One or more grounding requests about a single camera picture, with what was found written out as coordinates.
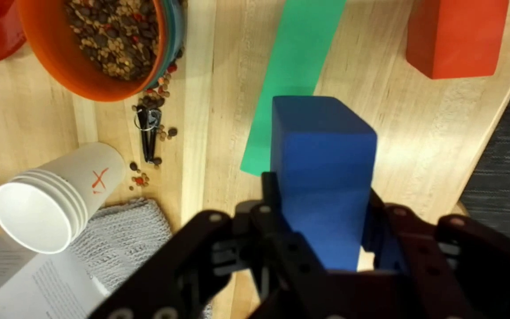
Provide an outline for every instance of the green tape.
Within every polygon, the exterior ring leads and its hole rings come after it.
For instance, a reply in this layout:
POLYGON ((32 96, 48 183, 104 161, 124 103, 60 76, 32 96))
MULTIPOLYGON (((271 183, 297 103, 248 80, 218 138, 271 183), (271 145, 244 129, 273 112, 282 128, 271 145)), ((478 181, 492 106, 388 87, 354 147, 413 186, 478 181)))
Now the green tape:
POLYGON ((269 170, 273 96, 313 94, 344 7, 345 0, 285 2, 241 170, 269 170))

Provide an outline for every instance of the red x mark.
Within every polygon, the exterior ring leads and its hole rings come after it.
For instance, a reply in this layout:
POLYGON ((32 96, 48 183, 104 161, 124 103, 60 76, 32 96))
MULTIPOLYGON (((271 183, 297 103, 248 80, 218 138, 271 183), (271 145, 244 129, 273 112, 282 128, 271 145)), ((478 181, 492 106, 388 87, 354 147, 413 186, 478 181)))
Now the red x mark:
POLYGON ((92 190, 94 193, 99 193, 99 190, 96 190, 99 184, 103 190, 106 190, 106 183, 103 183, 103 175, 108 172, 108 168, 101 170, 99 174, 96 170, 92 170, 96 175, 96 181, 92 183, 92 190))

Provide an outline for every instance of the white paper cup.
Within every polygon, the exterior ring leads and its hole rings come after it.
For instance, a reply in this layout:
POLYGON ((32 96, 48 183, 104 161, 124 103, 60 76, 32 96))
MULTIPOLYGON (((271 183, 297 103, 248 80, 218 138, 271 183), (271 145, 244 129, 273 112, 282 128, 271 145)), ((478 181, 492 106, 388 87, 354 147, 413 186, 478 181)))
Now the white paper cup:
POLYGON ((89 218, 106 202, 122 179, 124 160, 104 144, 89 144, 78 151, 50 161, 48 170, 65 179, 83 199, 89 218))
POLYGON ((124 161, 90 144, 0 186, 0 225, 19 245, 58 253, 78 238, 122 179, 124 161))

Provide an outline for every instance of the blue block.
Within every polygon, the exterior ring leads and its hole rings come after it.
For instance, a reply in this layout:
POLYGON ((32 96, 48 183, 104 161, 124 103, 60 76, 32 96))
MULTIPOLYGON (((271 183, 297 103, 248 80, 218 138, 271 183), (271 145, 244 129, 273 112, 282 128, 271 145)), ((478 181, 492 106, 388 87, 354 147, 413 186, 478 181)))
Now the blue block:
POLYGON ((273 99, 271 168, 282 209, 328 269, 356 269, 375 131, 335 97, 273 99))

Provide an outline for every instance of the wooden table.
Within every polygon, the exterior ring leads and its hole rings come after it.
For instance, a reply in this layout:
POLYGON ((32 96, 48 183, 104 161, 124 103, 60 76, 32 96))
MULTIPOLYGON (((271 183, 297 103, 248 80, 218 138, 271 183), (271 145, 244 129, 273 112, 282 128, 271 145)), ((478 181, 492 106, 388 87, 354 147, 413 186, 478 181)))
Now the wooden table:
MULTIPOLYGON (((498 73, 430 82, 404 60, 413 0, 347 0, 315 94, 335 96, 379 135, 374 188, 436 222, 459 200, 510 99, 510 11, 498 73)), ((0 62, 0 183, 85 142, 106 142, 138 161, 150 184, 112 202, 158 199, 177 229, 202 207, 230 211, 259 199, 259 179, 239 161, 269 60, 282 2, 188 0, 186 57, 165 106, 179 136, 159 145, 165 163, 142 163, 133 128, 135 99, 92 103, 64 90, 25 46, 0 62)), ((257 301, 250 278, 235 276, 216 317, 243 317, 257 301)))

